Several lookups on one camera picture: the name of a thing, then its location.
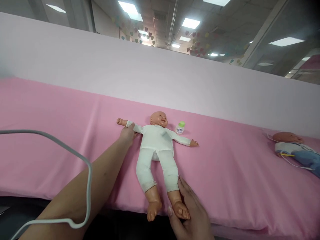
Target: fingernail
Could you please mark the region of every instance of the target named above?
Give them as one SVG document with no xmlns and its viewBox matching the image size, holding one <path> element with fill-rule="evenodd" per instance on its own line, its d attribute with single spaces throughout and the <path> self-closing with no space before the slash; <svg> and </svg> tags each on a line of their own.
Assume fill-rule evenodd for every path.
<svg viewBox="0 0 320 240">
<path fill-rule="evenodd" d="M 169 217 L 171 217 L 172 214 L 173 214 L 172 208 L 169 206 L 168 207 L 168 215 L 169 215 Z"/>
</svg>

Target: green bottle cap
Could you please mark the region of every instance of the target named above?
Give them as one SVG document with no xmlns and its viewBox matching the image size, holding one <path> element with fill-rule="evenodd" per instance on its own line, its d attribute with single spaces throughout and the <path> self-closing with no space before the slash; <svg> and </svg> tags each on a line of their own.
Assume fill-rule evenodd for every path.
<svg viewBox="0 0 320 240">
<path fill-rule="evenodd" d="M 184 127 L 186 123 L 184 121 L 179 122 L 179 127 Z"/>
</svg>

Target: doll hand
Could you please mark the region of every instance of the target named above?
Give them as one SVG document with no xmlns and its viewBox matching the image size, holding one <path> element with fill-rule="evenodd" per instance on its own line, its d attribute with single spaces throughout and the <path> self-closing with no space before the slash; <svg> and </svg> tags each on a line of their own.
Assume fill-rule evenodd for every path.
<svg viewBox="0 0 320 240">
<path fill-rule="evenodd" d="M 118 118 L 118 119 L 117 119 L 117 124 L 118 124 L 118 125 L 122 125 L 122 121 L 123 121 L 122 118 Z"/>
<path fill-rule="evenodd" d="M 192 139 L 191 142 L 190 142 L 189 147 L 198 147 L 198 146 L 199 146 L 199 143 Z"/>
</svg>

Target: doll foot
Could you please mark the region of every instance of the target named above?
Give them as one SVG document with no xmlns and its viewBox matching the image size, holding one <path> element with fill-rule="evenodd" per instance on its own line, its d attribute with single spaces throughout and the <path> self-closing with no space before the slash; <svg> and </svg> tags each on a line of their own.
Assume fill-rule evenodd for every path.
<svg viewBox="0 0 320 240">
<path fill-rule="evenodd" d="M 176 214 L 176 216 L 178 218 L 181 219 L 190 219 L 190 214 L 188 212 L 188 209 L 186 207 L 186 205 L 184 205 L 184 203 L 182 202 L 176 202 L 173 206 L 172 206 L 174 213 Z"/>
<path fill-rule="evenodd" d="M 162 208 L 161 202 L 150 202 L 148 206 L 147 219 L 149 222 L 152 222 L 156 215 L 160 212 Z"/>
</svg>

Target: baby doll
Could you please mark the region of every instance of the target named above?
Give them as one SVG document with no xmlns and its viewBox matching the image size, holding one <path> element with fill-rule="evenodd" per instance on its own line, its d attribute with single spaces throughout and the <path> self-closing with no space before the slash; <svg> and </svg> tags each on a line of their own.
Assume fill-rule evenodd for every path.
<svg viewBox="0 0 320 240">
<path fill-rule="evenodd" d="M 320 154 L 304 145 L 301 137 L 290 132 L 279 132 L 274 134 L 272 139 L 277 142 L 275 151 L 279 157 L 282 153 L 293 155 L 304 168 L 320 178 Z"/>
<path fill-rule="evenodd" d="M 117 119 L 117 124 L 130 126 L 131 121 Z M 151 160 L 159 161 L 163 170 L 164 182 L 168 198 L 171 202 L 175 214 L 182 219 L 190 219 L 187 207 L 182 203 L 178 188 L 178 168 L 173 159 L 172 140 L 176 142 L 196 147 L 199 144 L 193 139 L 177 135 L 175 132 L 167 129 L 168 120 L 163 112 L 155 112 L 150 117 L 150 125 L 141 127 L 135 124 L 133 130 L 143 135 L 140 146 L 140 153 L 137 162 L 136 174 L 145 192 L 145 196 L 149 202 L 147 219 L 153 221 L 162 207 L 156 182 L 151 173 Z"/>
</svg>

